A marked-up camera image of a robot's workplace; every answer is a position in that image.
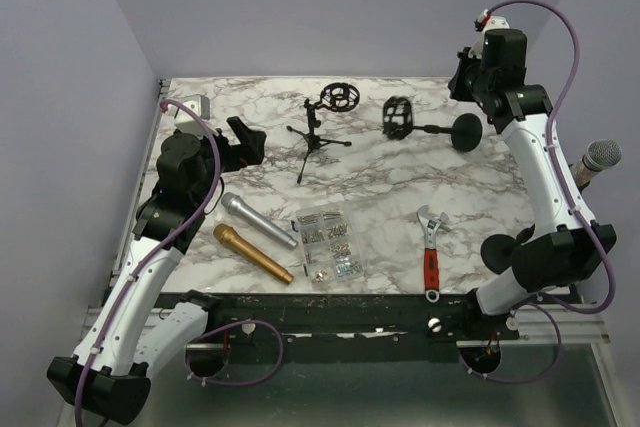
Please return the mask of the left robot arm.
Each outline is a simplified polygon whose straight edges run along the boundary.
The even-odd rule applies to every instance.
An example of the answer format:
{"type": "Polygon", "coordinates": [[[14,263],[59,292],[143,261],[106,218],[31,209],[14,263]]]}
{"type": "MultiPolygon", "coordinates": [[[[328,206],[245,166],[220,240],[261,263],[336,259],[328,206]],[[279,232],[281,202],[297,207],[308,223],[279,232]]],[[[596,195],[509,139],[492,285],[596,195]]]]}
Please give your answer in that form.
{"type": "Polygon", "coordinates": [[[205,220],[224,172],[259,165],[267,135],[240,118],[227,120],[238,142],[220,130],[176,129],[160,146],[158,180],[136,215],[122,271],[96,322],[69,357],[52,360],[47,377],[76,412],[121,425],[140,414],[152,379],[191,340],[214,340],[220,315],[181,302],[152,330],[145,325],[162,287],[205,220]]]}

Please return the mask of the grey microphone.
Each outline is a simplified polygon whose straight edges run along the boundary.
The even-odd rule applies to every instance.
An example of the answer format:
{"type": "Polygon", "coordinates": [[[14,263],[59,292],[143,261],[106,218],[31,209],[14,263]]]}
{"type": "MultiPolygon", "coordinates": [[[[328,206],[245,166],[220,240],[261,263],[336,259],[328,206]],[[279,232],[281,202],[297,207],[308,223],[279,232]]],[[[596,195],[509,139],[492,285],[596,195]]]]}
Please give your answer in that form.
{"type": "Polygon", "coordinates": [[[280,245],[290,250],[298,246],[298,242],[289,233],[248,205],[239,195],[227,192],[221,197],[221,204],[229,214],[242,219],[280,245]]]}

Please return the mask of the black round-base shock-mount stand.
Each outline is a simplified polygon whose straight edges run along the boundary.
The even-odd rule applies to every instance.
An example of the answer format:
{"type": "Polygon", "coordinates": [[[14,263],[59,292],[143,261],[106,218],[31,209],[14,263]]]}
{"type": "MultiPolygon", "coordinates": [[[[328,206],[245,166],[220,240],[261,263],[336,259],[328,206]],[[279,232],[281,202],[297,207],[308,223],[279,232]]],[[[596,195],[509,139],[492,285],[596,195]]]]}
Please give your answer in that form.
{"type": "Polygon", "coordinates": [[[450,137],[453,148],[461,153],[473,151],[483,136],[482,122],[473,113],[458,116],[451,127],[431,124],[415,125],[410,100],[399,96],[392,96],[384,102],[382,122],[383,134],[389,140],[403,140],[414,131],[432,135],[446,134],[450,137]]]}

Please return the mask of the gold microphone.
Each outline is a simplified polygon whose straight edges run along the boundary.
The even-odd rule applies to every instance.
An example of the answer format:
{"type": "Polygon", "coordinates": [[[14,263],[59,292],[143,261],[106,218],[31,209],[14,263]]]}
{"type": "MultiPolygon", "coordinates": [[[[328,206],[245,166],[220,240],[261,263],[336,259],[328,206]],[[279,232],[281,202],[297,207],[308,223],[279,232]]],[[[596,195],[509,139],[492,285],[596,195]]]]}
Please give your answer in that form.
{"type": "Polygon", "coordinates": [[[286,268],[245,240],[231,226],[220,223],[214,228],[213,235],[222,246],[239,254],[242,258],[269,273],[277,280],[286,285],[293,282],[294,276],[286,268]]]}

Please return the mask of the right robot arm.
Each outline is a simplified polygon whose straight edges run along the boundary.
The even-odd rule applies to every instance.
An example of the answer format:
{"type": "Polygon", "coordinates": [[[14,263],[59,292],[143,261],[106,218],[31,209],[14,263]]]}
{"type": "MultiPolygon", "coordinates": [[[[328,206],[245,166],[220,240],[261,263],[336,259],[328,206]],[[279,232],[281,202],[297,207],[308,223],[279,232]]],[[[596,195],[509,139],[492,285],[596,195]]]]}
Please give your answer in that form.
{"type": "Polygon", "coordinates": [[[549,123],[546,90],[525,82],[526,51],[522,31],[486,30],[459,52],[449,82],[451,98],[476,103],[508,146],[534,214],[531,239],[514,248],[506,270],[478,288],[477,304],[460,314],[462,331],[474,339],[528,297],[588,279],[616,242],[613,227],[600,224],[580,196],[549,123]]]}

